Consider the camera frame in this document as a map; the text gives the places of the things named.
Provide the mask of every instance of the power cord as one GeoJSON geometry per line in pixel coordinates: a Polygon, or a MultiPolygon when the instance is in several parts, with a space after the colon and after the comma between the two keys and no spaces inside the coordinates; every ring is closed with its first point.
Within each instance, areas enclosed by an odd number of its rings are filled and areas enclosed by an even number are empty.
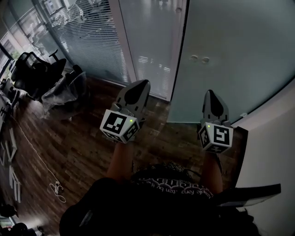
{"type": "Polygon", "coordinates": [[[55,185],[50,183],[49,186],[51,188],[51,190],[54,192],[54,195],[57,196],[58,200],[60,200],[61,202],[65,203],[66,199],[62,196],[59,195],[59,189],[63,190],[64,188],[61,186],[59,180],[57,179],[57,177],[55,177],[55,175],[53,174],[53,172],[47,167],[47,165],[45,164],[45,162],[42,160],[42,158],[40,157],[40,155],[38,154],[37,150],[34,148],[33,144],[28,140],[27,136],[24,134],[23,129],[20,127],[19,123],[17,122],[17,120],[12,116],[12,119],[14,119],[14,121],[17,123],[18,127],[20,128],[21,132],[23,133],[24,137],[26,138],[26,140],[28,141],[28,143],[31,145],[31,147],[33,148],[33,150],[36,152],[36,154],[38,155],[38,157],[40,158],[40,160],[43,162],[43,164],[45,165],[46,169],[53,175],[53,177],[56,179],[55,185]]]}

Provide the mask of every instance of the doorframe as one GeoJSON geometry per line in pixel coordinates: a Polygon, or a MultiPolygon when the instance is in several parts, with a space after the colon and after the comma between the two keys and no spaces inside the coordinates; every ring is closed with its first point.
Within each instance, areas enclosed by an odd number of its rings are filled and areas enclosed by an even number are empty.
{"type": "Polygon", "coordinates": [[[171,57],[171,68],[170,68],[170,80],[168,84],[168,94],[167,101],[171,101],[172,94],[174,90],[174,84],[176,81],[178,65],[181,57],[181,48],[184,38],[184,25],[186,20],[188,0],[178,0],[177,9],[180,9],[180,12],[177,12],[177,18],[175,20],[173,30],[173,42],[172,42],[172,57],[171,57]]]}
{"type": "Polygon", "coordinates": [[[109,0],[109,5],[111,8],[112,12],[112,18],[114,20],[115,26],[116,26],[116,31],[117,35],[121,44],[121,48],[123,51],[126,67],[128,70],[129,78],[131,82],[136,82],[136,74],[135,74],[135,69],[134,65],[132,62],[132,56],[129,48],[129,43],[126,35],[126,30],[124,26],[124,21],[123,21],[123,16],[121,12],[121,7],[120,7],[120,2],[119,0],[109,0]]]}
{"type": "MultiPolygon", "coordinates": [[[[174,84],[176,81],[177,69],[178,69],[179,59],[181,56],[180,52],[181,52],[181,46],[183,41],[186,10],[188,5],[187,1],[188,0],[177,0],[176,9],[179,9],[179,12],[177,12],[177,16],[174,22],[174,29],[172,33],[172,48],[171,48],[172,57],[171,57],[171,66],[170,66],[171,70],[170,70],[167,96],[162,97],[157,94],[150,93],[151,96],[154,96],[166,101],[171,101],[174,84]]],[[[124,26],[124,20],[123,20],[123,16],[121,12],[120,2],[119,0],[109,0],[109,5],[112,11],[113,20],[114,20],[117,34],[120,40],[121,48],[124,54],[130,80],[131,82],[135,82],[137,81],[137,78],[136,78],[135,68],[132,61],[128,38],[127,38],[125,26],[124,26]]]]}

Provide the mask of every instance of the dark hardwood floor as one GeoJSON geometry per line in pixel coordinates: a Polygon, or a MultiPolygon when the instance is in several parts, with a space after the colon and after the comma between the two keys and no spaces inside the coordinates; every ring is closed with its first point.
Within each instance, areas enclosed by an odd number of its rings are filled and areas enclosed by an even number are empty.
{"type": "MultiPolygon", "coordinates": [[[[99,130],[103,114],[111,107],[120,87],[88,78],[91,97],[89,106],[70,120],[42,119],[42,104],[23,99],[14,117],[64,187],[62,203],[53,194],[49,183],[55,179],[23,136],[16,122],[9,119],[3,127],[1,141],[9,140],[14,128],[18,151],[12,162],[21,182],[21,203],[13,199],[9,186],[8,165],[0,165],[0,185],[7,203],[15,205],[19,221],[28,227],[43,226],[47,235],[59,235],[63,212],[77,203],[92,183],[105,176],[115,144],[99,130]]],[[[134,171],[148,164],[174,161],[201,173],[204,154],[197,139],[195,124],[166,123],[169,103],[149,97],[146,123],[136,135],[134,171]]],[[[247,132],[235,129],[233,147],[221,155],[224,188],[235,184],[247,143],[247,132]]]]}

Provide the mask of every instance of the black and white fiducial marker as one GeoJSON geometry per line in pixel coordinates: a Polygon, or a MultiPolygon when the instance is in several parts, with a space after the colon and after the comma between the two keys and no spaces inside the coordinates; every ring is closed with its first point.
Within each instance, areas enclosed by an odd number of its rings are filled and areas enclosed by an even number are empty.
{"type": "Polygon", "coordinates": [[[233,129],[229,122],[229,109],[212,90],[205,95],[203,119],[199,136],[203,151],[223,153],[231,147],[233,129]]]}
{"type": "Polygon", "coordinates": [[[142,111],[150,88],[148,80],[136,81],[123,88],[111,109],[106,110],[100,130],[115,141],[130,141],[144,122],[142,111]]]}

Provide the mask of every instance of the white cable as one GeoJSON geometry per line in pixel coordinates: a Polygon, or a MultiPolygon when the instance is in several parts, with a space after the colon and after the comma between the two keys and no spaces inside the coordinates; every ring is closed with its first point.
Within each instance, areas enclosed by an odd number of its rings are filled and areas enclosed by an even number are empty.
{"type": "MultiPolygon", "coordinates": [[[[17,120],[12,116],[12,119],[14,119],[14,121],[17,123],[18,127],[20,128],[21,132],[23,133],[24,137],[26,138],[26,140],[28,141],[28,143],[31,145],[31,147],[33,148],[33,150],[36,152],[36,154],[38,155],[38,157],[40,158],[40,160],[43,162],[43,164],[45,165],[46,169],[53,175],[53,177],[56,179],[56,181],[59,182],[59,180],[57,179],[57,177],[55,177],[55,175],[53,174],[53,172],[47,167],[47,165],[45,164],[45,162],[42,160],[41,156],[38,154],[37,150],[34,148],[33,144],[28,140],[27,136],[24,134],[24,131],[23,129],[20,127],[19,123],[17,122],[17,120]]],[[[66,202],[66,199],[62,196],[62,195],[58,195],[57,193],[55,193],[55,189],[57,189],[57,192],[59,191],[59,188],[61,188],[62,190],[64,189],[61,185],[58,185],[58,186],[55,186],[54,184],[50,183],[49,184],[51,190],[54,192],[54,195],[57,196],[57,198],[65,203],[66,202]]]]}

